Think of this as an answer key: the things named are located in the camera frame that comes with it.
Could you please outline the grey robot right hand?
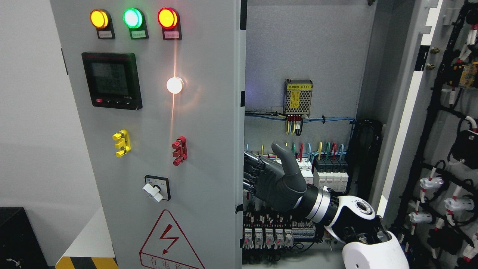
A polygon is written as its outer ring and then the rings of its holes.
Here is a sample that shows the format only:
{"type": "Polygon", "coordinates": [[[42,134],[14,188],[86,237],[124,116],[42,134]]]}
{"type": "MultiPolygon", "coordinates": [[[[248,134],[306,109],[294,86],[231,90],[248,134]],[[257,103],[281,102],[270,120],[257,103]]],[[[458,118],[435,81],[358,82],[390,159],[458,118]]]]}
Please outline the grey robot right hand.
{"type": "Polygon", "coordinates": [[[297,204],[306,192],[306,183],[292,151],[272,143],[277,163],[264,156],[244,152],[243,187],[273,210],[285,212],[297,204]]]}

